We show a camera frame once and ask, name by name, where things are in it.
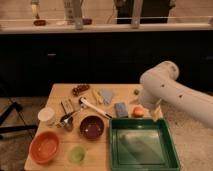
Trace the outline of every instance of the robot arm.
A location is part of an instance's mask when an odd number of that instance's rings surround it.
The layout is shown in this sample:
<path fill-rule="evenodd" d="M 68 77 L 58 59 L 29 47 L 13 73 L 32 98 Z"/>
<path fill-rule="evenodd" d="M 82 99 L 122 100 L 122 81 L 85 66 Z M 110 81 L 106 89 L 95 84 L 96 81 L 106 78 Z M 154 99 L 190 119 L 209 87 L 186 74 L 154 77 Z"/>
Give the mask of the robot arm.
<path fill-rule="evenodd" d="M 213 128 L 213 97 L 177 83 L 178 75 L 179 69 L 171 61 L 164 61 L 143 73 L 140 103 L 154 110 L 165 100 Z"/>

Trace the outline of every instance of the dark cabinet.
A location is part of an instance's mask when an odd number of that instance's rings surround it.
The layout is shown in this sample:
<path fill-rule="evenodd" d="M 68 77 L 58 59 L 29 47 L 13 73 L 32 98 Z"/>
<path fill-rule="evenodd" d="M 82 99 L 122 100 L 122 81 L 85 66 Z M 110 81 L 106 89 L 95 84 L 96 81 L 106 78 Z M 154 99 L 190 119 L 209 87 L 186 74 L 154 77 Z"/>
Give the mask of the dark cabinet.
<path fill-rule="evenodd" d="M 0 86 L 36 96 L 54 83 L 139 83 L 171 60 L 180 83 L 212 91 L 212 39 L 212 31 L 0 35 Z"/>

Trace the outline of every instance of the small orange ball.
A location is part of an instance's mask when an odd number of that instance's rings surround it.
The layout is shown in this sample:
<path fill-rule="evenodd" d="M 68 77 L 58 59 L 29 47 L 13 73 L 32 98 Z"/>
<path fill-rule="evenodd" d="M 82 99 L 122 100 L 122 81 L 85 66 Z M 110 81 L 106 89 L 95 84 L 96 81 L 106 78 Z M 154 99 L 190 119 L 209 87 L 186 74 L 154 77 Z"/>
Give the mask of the small orange ball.
<path fill-rule="evenodd" d="M 143 117 L 144 116 L 144 109 L 142 107 L 134 107 L 133 112 L 132 112 L 132 116 L 139 118 L 139 117 Z"/>

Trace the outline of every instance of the orange bowl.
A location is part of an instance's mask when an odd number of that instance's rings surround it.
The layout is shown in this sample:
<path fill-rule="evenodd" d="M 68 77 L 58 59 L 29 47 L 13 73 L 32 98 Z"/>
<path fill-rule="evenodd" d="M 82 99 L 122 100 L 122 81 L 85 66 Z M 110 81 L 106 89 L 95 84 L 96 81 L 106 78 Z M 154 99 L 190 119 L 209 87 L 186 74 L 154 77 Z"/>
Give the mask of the orange bowl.
<path fill-rule="evenodd" d="M 59 138 L 51 131 L 43 132 L 36 136 L 30 144 L 31 158 L 38 164 L 52 160 L 58 151 Z"/>

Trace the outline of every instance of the red object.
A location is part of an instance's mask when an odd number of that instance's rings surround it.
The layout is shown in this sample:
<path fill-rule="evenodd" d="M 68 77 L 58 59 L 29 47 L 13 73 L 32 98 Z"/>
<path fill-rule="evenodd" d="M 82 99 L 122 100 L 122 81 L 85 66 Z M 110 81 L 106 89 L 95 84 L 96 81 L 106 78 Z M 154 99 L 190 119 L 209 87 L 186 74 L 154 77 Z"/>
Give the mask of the red object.
<path fill-rule="evenodd" d="M 98 116 L 84 118 L 80 125 L 81 134 L 88 140 L 98 139 L 104 130 L 104 122 Z"/>
<path fill-rule="evenodd" d="M 36 136 L 30 144 L 31 158 L 38 164 L 52 160 L 58 151 L 59 138 L 54 132 L 43 132 Z"/>
<path fill-rule="evenodd" d="M 83 18 L 83 24 L 84 25 L 91 25 L 92 19 L 91 18 Z"/>
<path fill-rule="evenodd" d="M 45 26 L 46 20 L 35 20 L 33 23 L 35 26 Z"/>
<path fill-rule="evenodd" d="M 142 107 L 134 107 L 132 116 L 134 117 L 143 117 L 144 116 L 144 109 Z"/>

